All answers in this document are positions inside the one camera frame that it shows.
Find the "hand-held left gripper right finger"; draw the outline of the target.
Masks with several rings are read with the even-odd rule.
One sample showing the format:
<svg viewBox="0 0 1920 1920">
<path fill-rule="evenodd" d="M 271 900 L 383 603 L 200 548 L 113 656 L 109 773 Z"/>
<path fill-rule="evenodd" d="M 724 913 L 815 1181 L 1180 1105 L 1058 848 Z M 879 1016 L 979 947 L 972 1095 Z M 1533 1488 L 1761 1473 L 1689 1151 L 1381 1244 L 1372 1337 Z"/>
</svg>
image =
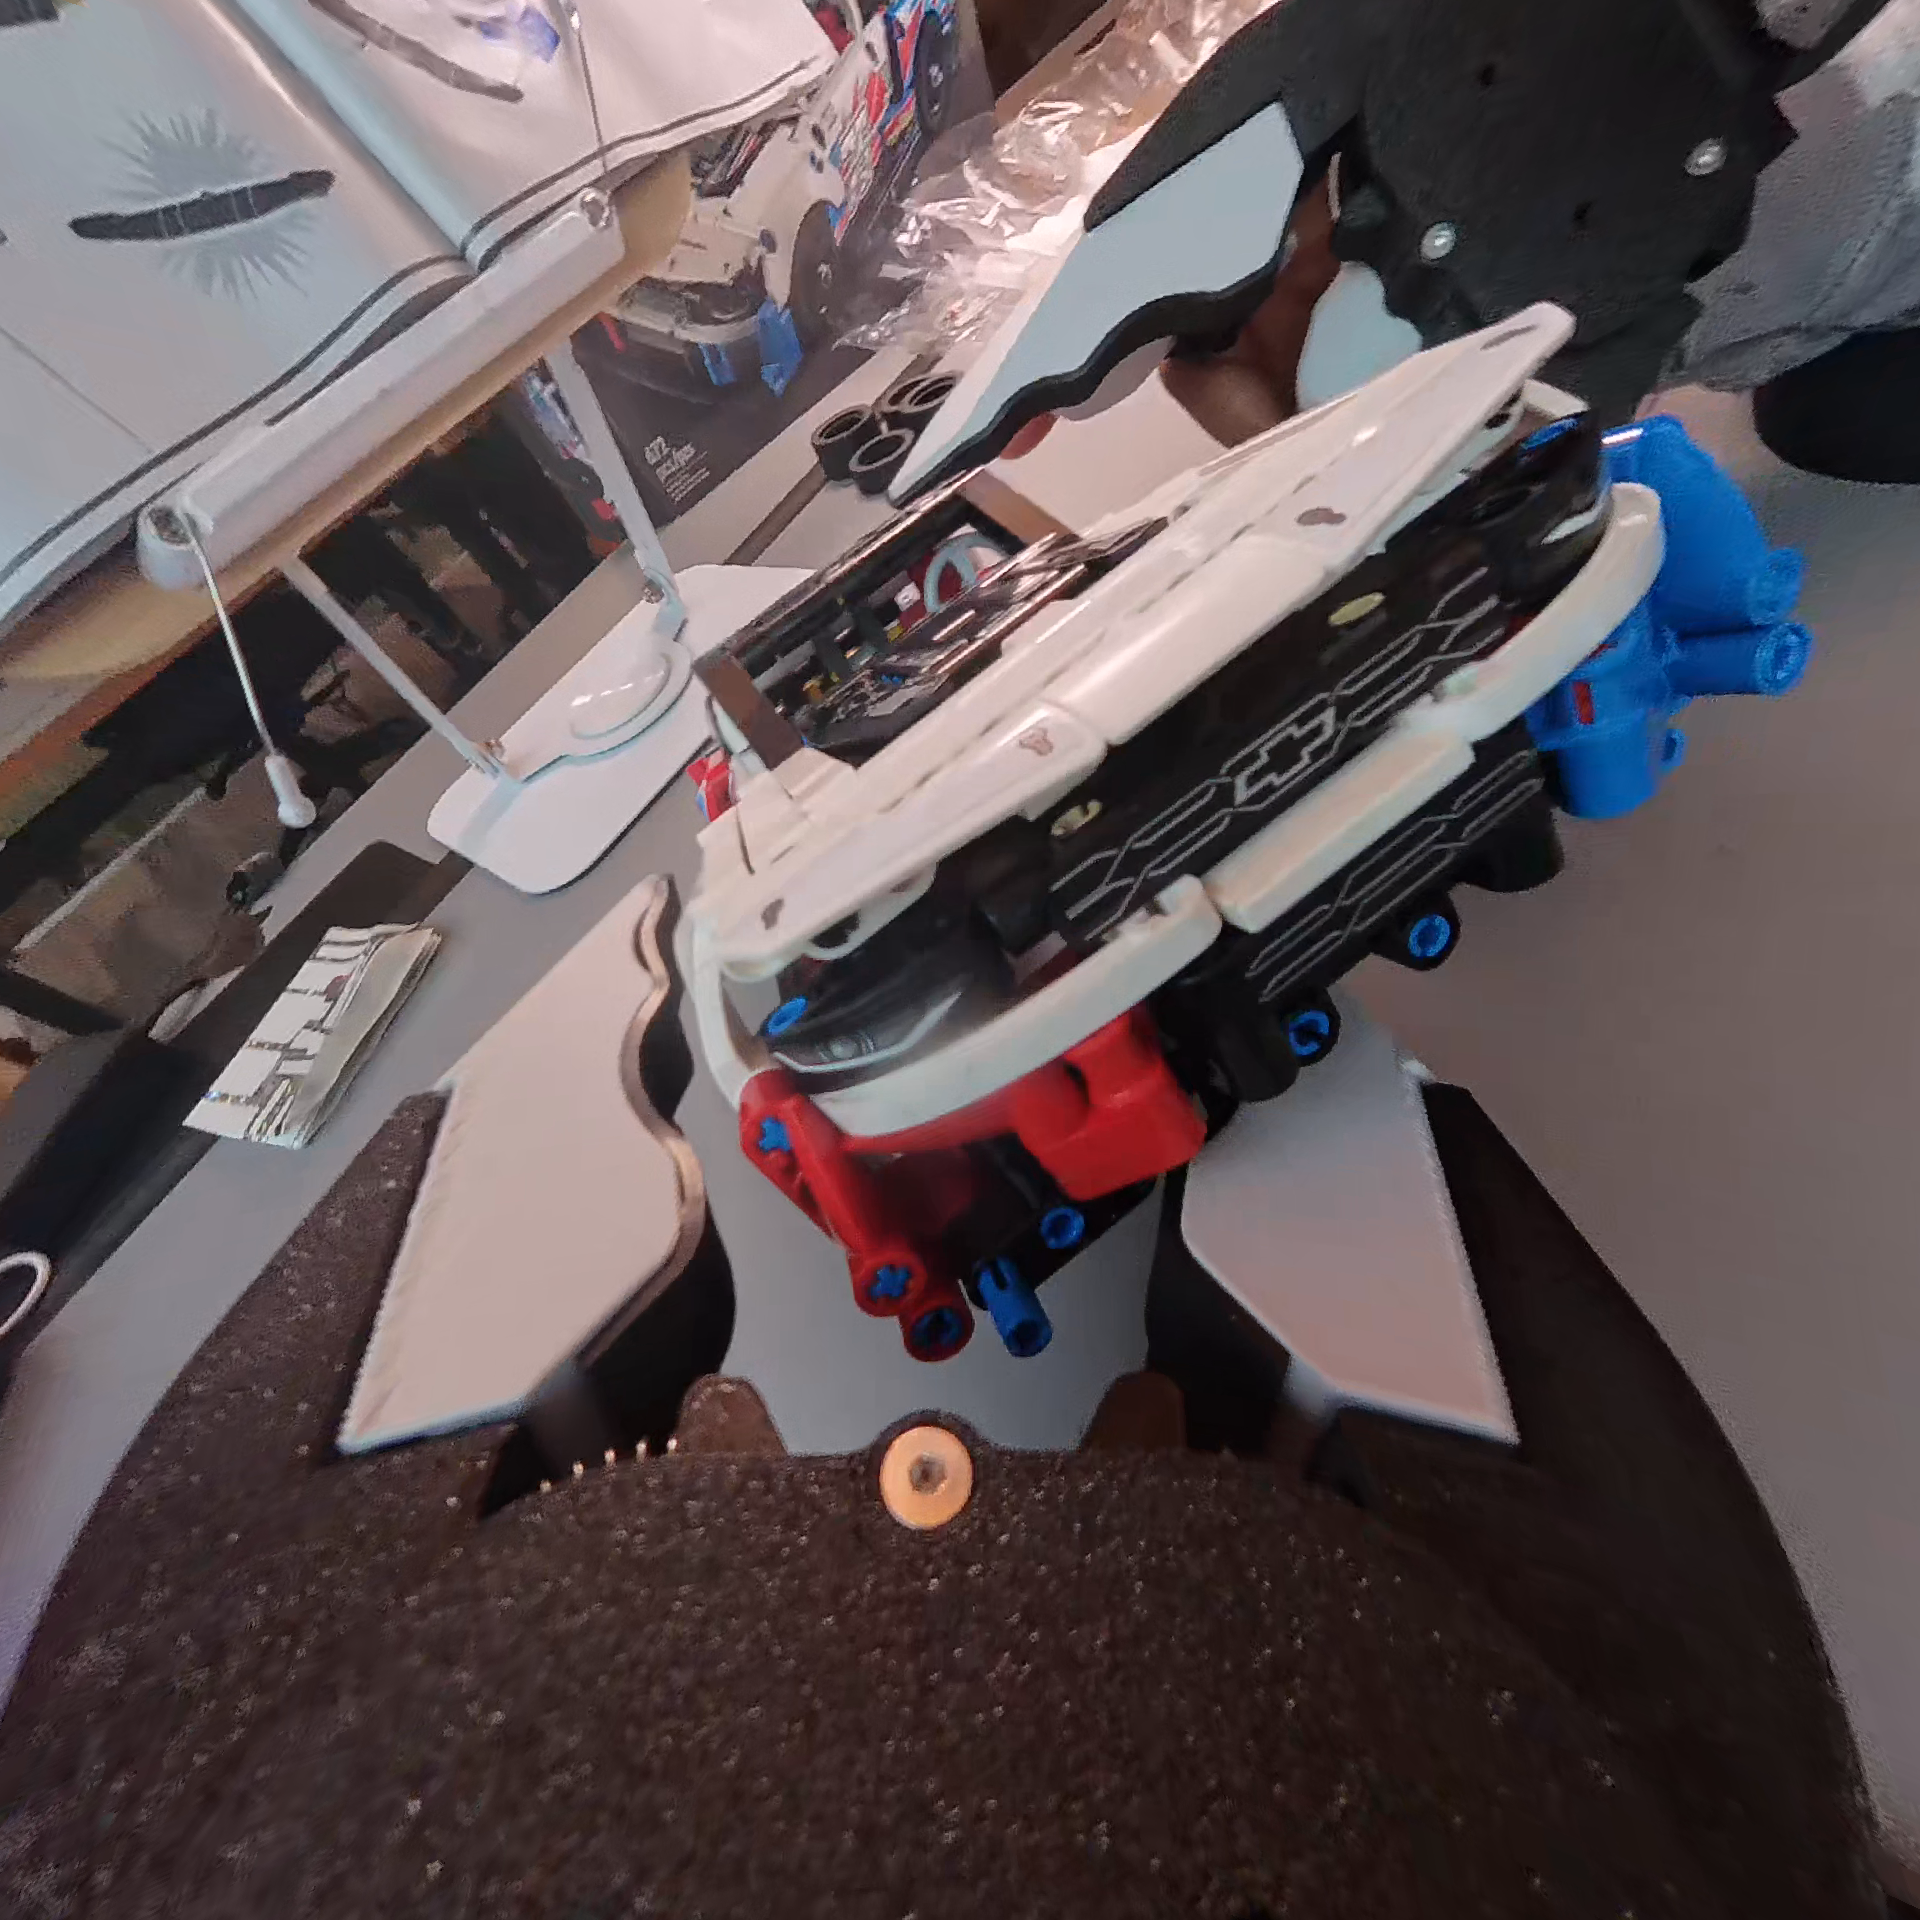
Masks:
<svg viewBox="0 0 1920 1920">
<path fill-rule="evenodd" d="M 1347 1410 L 1521 1440 L 1424 1088 L 1397 1049 L 1337 1049 L 1169 1178 L 1146 1365 L 1193 1444 Z"/>
</svg>

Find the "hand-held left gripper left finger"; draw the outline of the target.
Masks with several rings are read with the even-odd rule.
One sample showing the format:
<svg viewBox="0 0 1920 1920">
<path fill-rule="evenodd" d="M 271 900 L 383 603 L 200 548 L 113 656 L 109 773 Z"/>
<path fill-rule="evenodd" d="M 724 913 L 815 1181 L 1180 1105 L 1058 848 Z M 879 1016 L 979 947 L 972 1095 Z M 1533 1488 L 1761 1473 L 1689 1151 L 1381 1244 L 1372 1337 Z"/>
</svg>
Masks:
<svg viewBox="0 0 1920 1920">
<path fill-rule="evenodd" d="M 343 1457 L 506 1423 L 544 1457 L 624 1448 L 592 1370 L 706 1218 L 700 1161 L 643 1074 L 675 1029 L 677 911 L 673 877 L 641 881 L 439 1079 Z"/>
</svg>

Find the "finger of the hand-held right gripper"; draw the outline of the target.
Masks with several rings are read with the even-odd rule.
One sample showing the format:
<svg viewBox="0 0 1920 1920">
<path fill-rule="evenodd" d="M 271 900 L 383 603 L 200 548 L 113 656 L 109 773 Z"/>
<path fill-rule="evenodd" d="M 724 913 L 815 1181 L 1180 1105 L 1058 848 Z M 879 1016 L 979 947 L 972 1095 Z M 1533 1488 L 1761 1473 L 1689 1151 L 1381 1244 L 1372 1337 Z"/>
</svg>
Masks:
<svg viewBox="0 0 1920 1920">
<path fill-rule="evenodd" d="M 1305 162 L 1282 104 L 1084 229 L 980 343 L 888 491 L 912 503 L 1002 457 L 1035 417 L 1092 401 L 1146 347 L 1259 299 Z"/>
<path fill-rule="evenodd" d="M 1301 394 L 1354 394 L 1419 349 L 1419 330 L 1385 305 L 1379 275 L 1341 263 L 1320 296 L 1298 360 Z"/>
</svg>

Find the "toy brick race car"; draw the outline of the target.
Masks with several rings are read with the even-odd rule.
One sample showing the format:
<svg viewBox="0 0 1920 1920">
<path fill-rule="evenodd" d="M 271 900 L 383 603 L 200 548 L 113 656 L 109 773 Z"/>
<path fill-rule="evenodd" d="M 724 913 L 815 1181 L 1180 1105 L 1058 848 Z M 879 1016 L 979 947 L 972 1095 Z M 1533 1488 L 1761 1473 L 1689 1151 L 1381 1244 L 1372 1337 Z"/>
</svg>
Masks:
<svg viewBox="0 0 1920 1920">
<path fill-rule="evenodd" d="M 687 983 L 738 1145 L 920 1363 L 1440 970 L 1457 893 L 1643 808 L 1778 699 L 1807 564 L 1668 417 L 1604 426 L 1536 305 L 1024 540 L 924 495 L 700 660 Z"/>
</svg>

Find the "person's right forearm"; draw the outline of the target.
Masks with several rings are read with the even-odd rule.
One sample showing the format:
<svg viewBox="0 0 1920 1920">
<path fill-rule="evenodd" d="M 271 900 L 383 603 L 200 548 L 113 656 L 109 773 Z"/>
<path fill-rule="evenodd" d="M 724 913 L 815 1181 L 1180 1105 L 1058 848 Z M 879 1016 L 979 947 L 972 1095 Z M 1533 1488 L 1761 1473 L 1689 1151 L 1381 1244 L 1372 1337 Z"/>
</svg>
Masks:
<svg viewBox="0 0 1920 1920">
<path fill-rule="evenodd" d="M 1739 394 L 1861 332 L 1919 314 L 1919 4 L 1869 4 L 1831 53 L 1851 4 L 1756 4 L 1807 76 L 1773 96 L 1789 129 L 1761 170 L 1745 240 L 1692 284 L 1698 314 L 1660 372 Z"/>
</svg>

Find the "light grey desk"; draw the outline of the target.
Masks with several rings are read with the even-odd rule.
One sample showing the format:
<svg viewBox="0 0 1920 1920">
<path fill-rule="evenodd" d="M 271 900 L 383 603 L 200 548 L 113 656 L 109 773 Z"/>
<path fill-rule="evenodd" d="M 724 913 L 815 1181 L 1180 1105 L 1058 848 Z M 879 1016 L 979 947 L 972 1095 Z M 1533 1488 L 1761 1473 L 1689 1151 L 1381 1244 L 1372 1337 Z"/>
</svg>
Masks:
<svg viewBox="0 0 1920 1920">
<path fill-rule="evenodd" d="M 1809 559 L 1809 682 L 1698 704 L 1664 793 L 1565 828 L 1543 891 L 1468 906 L 1463 956 L 1348 993 L 1469 1090 L 1731 1434 L 1861 1717 L 1916 1682 L 1916 490 L 1765 453 L 1749 401 L 1664 397 Z M 320 1139 L 178 1135 L 95 1274 L 56 1274 L 5 1399 L 5 1691 L 90 1512 L 235 1300 L 410 1095 L 641 881 L 690 887 L 680 780 L 586 877 L 463 877 L 445 945 Z"/>
</svg>

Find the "person's right hand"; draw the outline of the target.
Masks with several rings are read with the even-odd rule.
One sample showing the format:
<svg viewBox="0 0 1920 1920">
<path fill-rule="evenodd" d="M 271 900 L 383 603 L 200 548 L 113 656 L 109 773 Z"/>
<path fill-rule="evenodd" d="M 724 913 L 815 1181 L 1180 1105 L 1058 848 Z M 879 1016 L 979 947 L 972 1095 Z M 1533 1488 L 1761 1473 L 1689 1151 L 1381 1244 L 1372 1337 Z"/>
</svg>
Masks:
<svg viewBox="0 0 1920 1920">
<path fill-rule="evenodd" d="M 1233 336 L 1176 346 L 1162 361 L 1165 394 L 1212 441 L 1236 445 L 1298 411 L 1298 365 L 1312 314 L 1340 273 L 1333 223 L 1328 173 L 1320 173 L 1290 220 L 1290 252 L 1259 309 Z"/>
</svg>

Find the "crumpled clear plastic bag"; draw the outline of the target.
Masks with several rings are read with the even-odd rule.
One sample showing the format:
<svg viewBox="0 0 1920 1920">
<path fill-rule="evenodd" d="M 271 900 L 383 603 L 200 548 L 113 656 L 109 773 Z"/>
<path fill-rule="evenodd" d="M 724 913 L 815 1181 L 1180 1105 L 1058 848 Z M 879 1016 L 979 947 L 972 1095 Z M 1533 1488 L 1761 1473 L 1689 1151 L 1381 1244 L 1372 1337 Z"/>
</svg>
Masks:
<svg viewBox="0 0 1920 1920">
<path fill-rule="evenodd" d="M 1106 39 L 1010 116 L 929 155 L 883 229 L 848 343 L 969 356 L 1063 260 L 1092 194 L 1218 48 Z"/>
</svg>

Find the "silver sticker sheet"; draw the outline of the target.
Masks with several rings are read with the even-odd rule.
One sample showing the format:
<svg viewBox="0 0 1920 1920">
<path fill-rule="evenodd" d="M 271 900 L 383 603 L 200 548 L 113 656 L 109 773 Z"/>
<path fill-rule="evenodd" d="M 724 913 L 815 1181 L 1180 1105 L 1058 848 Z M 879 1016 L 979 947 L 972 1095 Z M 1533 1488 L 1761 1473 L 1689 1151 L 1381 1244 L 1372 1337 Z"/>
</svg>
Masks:
<svg viewBox="0 0 1920 1920">
<path fill-rule="evenodd" d="M 442 947 L 429 924 L 330 927 L 184 1128 L 283 1151 L 311 1145 Z"/>
</svg>

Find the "black toy car box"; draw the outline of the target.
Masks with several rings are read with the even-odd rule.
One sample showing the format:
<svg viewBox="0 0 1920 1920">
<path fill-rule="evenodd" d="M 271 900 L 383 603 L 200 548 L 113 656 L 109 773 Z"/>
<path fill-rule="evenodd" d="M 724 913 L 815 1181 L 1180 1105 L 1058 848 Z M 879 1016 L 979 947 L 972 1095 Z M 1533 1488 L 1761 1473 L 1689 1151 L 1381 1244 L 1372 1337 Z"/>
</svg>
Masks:
<svg viewBox="0 0 1920 1920">
<path fill-rule="evenodd" d="M 826 73 L 689 146 L 675 248 L 572 343 L 659 529 L 861 365 L 925 155 L 992 100 L 972 3 L 808 11 Z"/>
</svg>

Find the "white instruction booklet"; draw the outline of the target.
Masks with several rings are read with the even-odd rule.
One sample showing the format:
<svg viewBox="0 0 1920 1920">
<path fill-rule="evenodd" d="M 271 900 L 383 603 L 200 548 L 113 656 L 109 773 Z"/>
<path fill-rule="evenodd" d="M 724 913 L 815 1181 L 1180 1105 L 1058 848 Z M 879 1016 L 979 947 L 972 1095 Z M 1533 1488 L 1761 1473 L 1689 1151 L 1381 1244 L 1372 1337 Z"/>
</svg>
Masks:
<svg viewBox="0 0 1920 1920">
<path fill-rule="evenodd" d="M 522 229 L 831 60 L 792 3 L 5 4 L 5 631 Z"/>
</svg>

